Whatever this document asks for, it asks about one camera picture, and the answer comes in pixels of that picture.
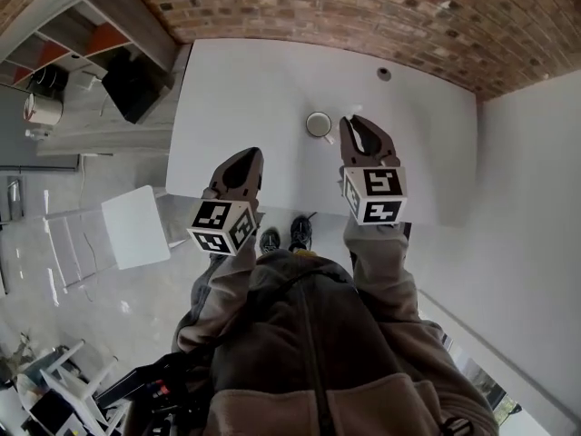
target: black shoe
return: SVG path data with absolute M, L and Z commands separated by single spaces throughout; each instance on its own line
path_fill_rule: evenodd
M 290 225 L 290 251 L 295 249 L 310 250 L 312 225 L 305 215 L 297 216 Z
M 261 253 L 274 252 L 281 248 L 281 236 L 276 228 L 269 228 L 264 233 L 262 233 L 261 241 L 259 242 L 259 247 L 261 248 Z

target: black and white marker cube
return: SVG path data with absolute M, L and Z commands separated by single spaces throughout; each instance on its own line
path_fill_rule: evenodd
M 256 230 L 248 202 L 200 200 L 188 233 L 202 252 L 236 255 Z
M 399 223 L 408 200 L 405 170 L 346 167 L 343 195 L 358 224 Z

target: gray floor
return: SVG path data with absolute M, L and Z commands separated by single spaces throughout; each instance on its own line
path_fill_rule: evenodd
M 164 156 L 87 157 L 81 206 L 96 206 L 145 184 L 164 186 L 166 167 Z M 113 380 L 170 350 L 175 325 L 189 307 L 192 283 L 208 258 L 188 240 L 167 262 L 125 271 L 109 268 L 112 255 L 103 225 L 87 219 L 84 228 L 103 271 L 81 287 L 66 289 L 44 230 L 45 195 L 49 213 L 73 210 L 79 208 L 82 183 L 81 173 L 25 177 L 26 218 L 0 232 L 0 264 L 8 290 L 0 299 L 0 345 L 15 349 L 20 332 L 31 336 L 37 351 L 85 339 L 88 346 L 78 358 L 81 367 L 91 376 L 116 356 L 120 363 Z M 180 206 L 176 212 L 182 215 L 184 200 Z M 261 227 L 277 226 L 283 244 L 289 243 L 284 230 L 295 214 L 262 210 L 266 214 Z M 346 218 L 317 214 L 312 222 L 313 250 L 347 268 L 349 254 L 341 238 Z

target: black pot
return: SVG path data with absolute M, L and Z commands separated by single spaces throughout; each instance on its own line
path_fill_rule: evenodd
M 69 74 L 60 66 L 50 64 L 34 73 L 32 79 L 42 87 L 62 92 L 69 80 Z

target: brown jacket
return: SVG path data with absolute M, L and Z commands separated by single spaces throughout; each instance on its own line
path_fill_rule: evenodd
M 405 236 L 351 220 L 345 244 L 358 257 L 352 279 L 320 257 L 277 251 L 256 261 L 252 239 L 196 281 L 175 350 L 220 335 L 246 302 L 315 271 L 216 349 L 214 396 L 199 433 L 423 436 L 457 417 L 472 430 L 450 434 L 496 435 L 486 401 L 442 347 L 442 331 L 418 316 L 403 269 Z

